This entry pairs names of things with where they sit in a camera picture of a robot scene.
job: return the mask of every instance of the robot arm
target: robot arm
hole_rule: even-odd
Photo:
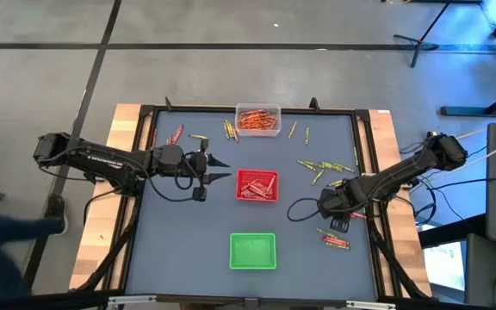
[[[355,177],[335,189],[323,189],[317,208],[325,219],[332,217],[331,229],[346,233],[350,214],[372,202],[390,201],[407,183],[430,169],[454,170],[466,163],[468,153],[454,136],[439,134],[428,138],[422,150],[373,176]]]
[[[91,182],[103,178],[122,195],[138,195],[142,179],[154,177],[188,177],[199,180],[193,189],[193,200],[206,200],[204,184],[230,173],[206,174],[208,166],[228,167],[211,154],[206,154],[208,140],[201,141],[198,152],[183,154],[177,145],[160,146],[150,151],[126,152],[84,139],[72,139],[68,133],[48,133],[39,137],[34,160],[40,167],[66,164],[84,172]]]

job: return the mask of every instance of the gray floor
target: gray floor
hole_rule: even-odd
[[[112,0],[0,0],[0,41],[100,42]],[[378,0],[246,2],[240,0],[124,0],[111,42],[405,43],[393,34],[419,37],[442,4],[393,6]],[[440,44],[496,44],[496,0],[452,5],[430,33]],[[96,51],[0,50],[0,214],[36,218],[52,178],[31,159],[37,136],[69,131]],[[496,54],[426,53],[417,67],[401,52],[327,51],[108,51],[90,103],[82,137],[104,143],[121,102],[230,104],[273,102],[305,107],[390,109],[400,146],[429,130],[459,135],[491,119],[444,118],[443,105],[487,106],[496,100]],[[485,134],[462,141],[471,152]],[[485,176],[485,163],[453,173],[437,184]],[[483,193],[484,184],[466,185]],[[64,292],[82,232],[84,202],[92,186],[68,182],[71,230],[51,238],[34,285],[36,293]],[[485,196],[445,190],[468,217],[485,210]],[[412,195],[417,207],[425,191]],[[443,199],[434,221],[455,221]],[[23,266],[30,245],[9,252]]]

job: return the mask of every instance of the plastic basket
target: plastic basket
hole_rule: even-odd
[[[274,233],[232,233],[229,268],[232,270],[276,269]]]
[[[281,106],[277,104],[268,103],[239,103],[235,109],[234,127],[237,133],[241,136],[255,136],[255,137],[275,137],[281,132]],[[269,112],[272,116],[276,117],[276,124],[272,129],[240,129],[239,120],[240,114],[243,112],[250,112],[254,110],[262,110]]]
[[[264,198],[259,195],[254,195],[253,197],[244,197],[242,195],[243,187],[250,184],[251,182],[257,180],[258,183],[262,184],[265,188],[269,185],[271,180],[275,177],[275,181],[271,185],[270,197]],[[236,197],[240,200],[254,201],[254,202],[276,202],[279,199],[279,174],[272,170],[249,170],[249,169],[239,169],[237,172],[237,188]]]

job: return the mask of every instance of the container with red items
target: container with red items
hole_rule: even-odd
[[[239,169],[237,199],[276,202],[279,199],[279,174],[272,170]]]

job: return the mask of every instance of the person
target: person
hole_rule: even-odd
[[[63,235],[68,229],[65,200],[51,194],[47,202],[46,217],[41,220],[16,220],[0,216],[0,300],[30,295],[28,284],[15,262],[1,246],[13,242],[33,240],[50,235]]]

